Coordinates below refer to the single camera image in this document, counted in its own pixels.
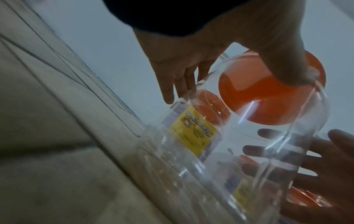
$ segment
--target plastic container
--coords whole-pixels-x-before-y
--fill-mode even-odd
[[[150,197],[177,223],[276,223],[328,118],[321,82],[284,86],[256,53],[223,62],[145,131]]]

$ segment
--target hand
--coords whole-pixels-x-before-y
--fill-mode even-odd
[[[300,36],[304,7],[305,0],[252,0],[216,17],[191,36],[134,32],[168,104],[174,101],[173,85],[178,97],[193,90],[196,68],[198,80],[205,78],[211,65],[233,42],[258,52],[283,83],[305,85],[317,76],[307,72]]]
[[[258,133],[265,138],[273,138],[276,134],[271,130],[260,130]],[[281,213],[300,223],[354,223],[354,136],[339,130],[331,130],[328,136],[331,141],[313,139],[309,149],[322,157],[306,155],[301,165],[318,176],[297,174],[293,186],[319,194],[333,206],[311,207],[284,202]],[[245,146],[243,151],[246,155],[267,157],[261,147]],[[298,156],[294,152],[287,155],[292,160]]]

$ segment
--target person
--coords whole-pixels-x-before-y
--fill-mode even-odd
[[[103,0],[112,14],[133,27],[156,74],[167,104],[195,88],[194,72],[204,79],[233,42],[258,52],[268,69],[287,85],[318,78],[309,70],[300,34],[305,0],[224,2],[140,2]],[[354,223],[354,136],[332,130],[330,141],[314,139],[302,166],[317,177],[299,174],[294,185],[327,198],[333,207],[284,202],[282,214],[302,223]]]

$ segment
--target tiled wall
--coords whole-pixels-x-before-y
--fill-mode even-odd
[[[0,0],[0,104],[0,223],[169,223],[126,176],[144,126],[20,0]]]

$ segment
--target round orange object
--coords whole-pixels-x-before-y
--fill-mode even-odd
[[[230,119],[229,109],[214,93],[207,90],[196,92],[197,101],[194,103],[196,110],[213,125],[224,125]]]
[[[306,52],[310,66],[319,73],[324,86],[326,75],[323,66],[311,53]],[[243,116],[245,107],[256,103],[247,120],[265,125],[292,123],[313,86],[286,86],[268,70],[258,55],[240,56],[219,79],[219,92],[224,103],[236,114]]]

